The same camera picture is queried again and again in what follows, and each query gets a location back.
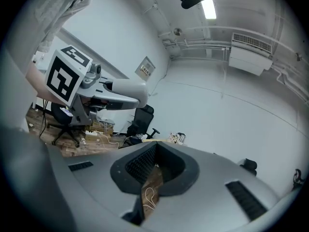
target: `black vent grille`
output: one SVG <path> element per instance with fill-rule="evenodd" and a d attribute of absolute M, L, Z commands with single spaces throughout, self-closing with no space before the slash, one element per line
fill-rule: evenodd
<path fill-rule="evenodd" d="M 85 161 L 85 162 L 81 162 L 81 163 L 77 163 L 77 164 L 74 164 L 74 165 L 70 165 L 69 166 L 69 169 L 74 172 L 74 171 L 77 171 L 77 170 L 81 170 L 81 169 L 85 169 L 85 168 L 89 168 L 93 166 L 93 164 L 89 161 Z"/>
<path fill-rule="evenodd" d="M 238 34 L 238 33 L 233 33 L 233 39 L 234 41 L 238 41 L 241 43 L 246 43 L 255 47 L 258 47 L 262 50 L 265 50 L 269 53 L 271 53 L 271 45 L 267 44 L 263 41 L 260 41 L 258 39 L 243 35 L 243 34 Z"/>
<path fill-rule="evenodd" d="M 126 171 L 142 185 L 154 168 L 155 148 L 156 145 L 126 164 Z"/>
<path fill-rule="evenodd" d="M 241 182 L 231 182 L 226 187 L 251 221 L 267 211 Z"/>

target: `wall vent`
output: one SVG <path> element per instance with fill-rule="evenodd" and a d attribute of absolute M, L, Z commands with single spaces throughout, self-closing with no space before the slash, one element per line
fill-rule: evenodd
<path fill-rule="evenodd" d="M 258 40 L 258 39 L 255 39 L 255 38 L 243 35 L 243 34 L 233 33 L 232 42 L 233 41 L 257 47 L 271 54 L 271 45 L 261 40 Z"/>
<path fill-rule="evenodd" d="M 225 186 L 251 221 L 267 212 L 266 208 L 240 181 L 233 181 Z"/>
<path fill-rule="evenodd" d="M 89 161 L 85 161 L 85 162 L 81 162 L 81 163 L 77 163 L 77 164 L 73 164 L 73 165 L 69 165 L 69 169 L 74 172 L 77 170 L 81 170 L 81 169 L 85 169 L 85 168 L 89 168 L 93 166 L 93 164 Z"/>

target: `black slot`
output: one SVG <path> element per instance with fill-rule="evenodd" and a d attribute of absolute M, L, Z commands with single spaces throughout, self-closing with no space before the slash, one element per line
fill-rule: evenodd
<path fill-rule="evenodd" d="M 267 212 L 267 209 L 240 181 L 230 182 L 226 184 L 226 187 L 251 221 Z"/>
<path fill-rule="evenodd" d="M 69 165 L 69 169 L 72 172 L 74 172 L 74 171 L 77 171 L 77 170 L 89 168 L 91 166 L 93 166 L 93 164 L 91 162 L 85 161 L 85 162 L 82 162 L 82 163 L 77 163 L 77 164 L 74 164 L 74 165 Z"/>

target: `ceiling light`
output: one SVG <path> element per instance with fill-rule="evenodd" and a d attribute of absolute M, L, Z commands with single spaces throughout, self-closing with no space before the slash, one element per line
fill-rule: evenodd
<path fill-rule="evenodd" d="M 216 10 L 214 9 L 213 0 L 202 1 L 202 6 L 204 9 L 204 14 L 206 19 L 216 19 Z"/>

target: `office chair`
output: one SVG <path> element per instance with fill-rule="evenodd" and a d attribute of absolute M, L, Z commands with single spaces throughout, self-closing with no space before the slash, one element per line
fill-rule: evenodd
<path fill-rule="evenodd" d="M 72 121 L 72 117 L 66 115 L 61 108 L 65 108 L 63 105 L 59 105 L 56 103 L 51 104 L 51 112 L 55 120 L 59 123 L 53 124 L 53 123 L 47 123 L 46 127 L 49 128 L 50 126 L 61 129 L 61 132 L 58 134 L 58 136 L 52 141 L 52 145 L 56 145 L 56 141 L 64 134 L 65 132 L 70 135 L 70 137 L 76 142 L 75 147 L 78 148 L 79 141 L 76 139 L 76 137 L 73 135 L 72 131 L 80 131 L 83 130 L 83 126 L 70 126 L 70 123 Z"/>
<path fill-rule="evenodd" d="M 160 134 L 160 132 L 158 132 L 158 130 L 155 128 L 153 128 L 154 132 L 151 135 L 147 134 L 148 127 L 154 118 L 154 111 L 155 110 L 149 105 L 136 109 L 134 120 L 132 121 L 132 125 L 128 127 L 126 134 L 127 137 L 132 136 L 129 139 L 129 145 L 136 145 L 141 143 L 141 139 L 134 137 L 136 134 L 147 135 L 147 139 L 152 139 L 156 133 Z"/>
<path fill-rule="evenodd" d="M 254 176 L 256 176 L 257 172 L 257 163 L 253 160 L 245 159 L 244 162 L 240 165 L 240 167 L 244 168 L 245 170 L 252 173 Z"/>

